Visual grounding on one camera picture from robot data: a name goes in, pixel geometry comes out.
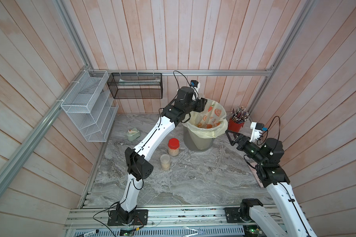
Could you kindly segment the small oatmeal jar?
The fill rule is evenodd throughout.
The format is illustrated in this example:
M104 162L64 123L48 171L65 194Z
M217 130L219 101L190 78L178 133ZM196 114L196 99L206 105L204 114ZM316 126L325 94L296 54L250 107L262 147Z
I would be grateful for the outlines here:
M161 168L164 171L168 171L171 167L171 161L170 161L170 156L167 154L164 154L160 157L160 162L161 162Z

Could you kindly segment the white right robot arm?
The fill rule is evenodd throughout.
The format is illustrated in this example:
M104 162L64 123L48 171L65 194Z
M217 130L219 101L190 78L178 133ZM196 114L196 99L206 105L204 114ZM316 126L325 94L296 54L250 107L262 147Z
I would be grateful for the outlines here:
M282 142L268 138L261 146L241 133L227 130L231 146L254 160L254 170L274 200L285 227L282 228L266 211L261 201L245 198L239 208L240 219L255 222L267 237L314 237L316 234L295 198L290 180L279 162L284 154Z

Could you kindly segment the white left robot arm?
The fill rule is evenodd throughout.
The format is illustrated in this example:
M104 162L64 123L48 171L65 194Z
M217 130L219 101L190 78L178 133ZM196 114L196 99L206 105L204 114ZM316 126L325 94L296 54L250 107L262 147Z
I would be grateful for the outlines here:
M125 150L128 180L120 201L109 209L109 226L131 225L137 221L135 210L139 192L144 181L150 176L154 167L149 162L156 148L173 131L179 123L188 121L191 112L204 111L207 99L201 98L194 87L181 87L174 99L160 113L153 129L134 148Z

